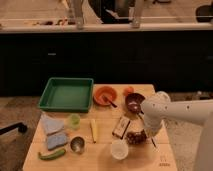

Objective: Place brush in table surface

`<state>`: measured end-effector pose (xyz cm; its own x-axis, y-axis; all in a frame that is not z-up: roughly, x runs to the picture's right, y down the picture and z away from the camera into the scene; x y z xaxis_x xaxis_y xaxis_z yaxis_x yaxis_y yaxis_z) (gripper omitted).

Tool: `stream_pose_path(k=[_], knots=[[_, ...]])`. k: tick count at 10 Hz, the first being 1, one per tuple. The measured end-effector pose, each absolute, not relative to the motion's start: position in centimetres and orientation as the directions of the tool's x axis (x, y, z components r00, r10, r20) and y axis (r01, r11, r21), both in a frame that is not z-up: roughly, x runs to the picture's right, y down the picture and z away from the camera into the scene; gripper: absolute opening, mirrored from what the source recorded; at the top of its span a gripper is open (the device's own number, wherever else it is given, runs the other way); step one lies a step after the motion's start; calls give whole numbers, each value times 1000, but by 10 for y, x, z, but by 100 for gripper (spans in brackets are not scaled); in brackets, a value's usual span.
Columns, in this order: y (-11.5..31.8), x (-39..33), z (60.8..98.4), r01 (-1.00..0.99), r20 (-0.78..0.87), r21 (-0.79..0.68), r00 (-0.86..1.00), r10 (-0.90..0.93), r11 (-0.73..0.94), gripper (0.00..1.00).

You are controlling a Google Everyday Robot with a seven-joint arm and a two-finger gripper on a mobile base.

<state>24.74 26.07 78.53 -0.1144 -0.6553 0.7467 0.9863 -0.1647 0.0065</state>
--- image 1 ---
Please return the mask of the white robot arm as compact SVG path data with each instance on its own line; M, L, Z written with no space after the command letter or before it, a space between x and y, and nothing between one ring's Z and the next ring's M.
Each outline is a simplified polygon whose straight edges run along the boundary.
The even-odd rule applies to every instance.
M159 91L140 106L148 137L158 134L165 118L202 126L193 171L213 171L213 100L172 101L166 92Z

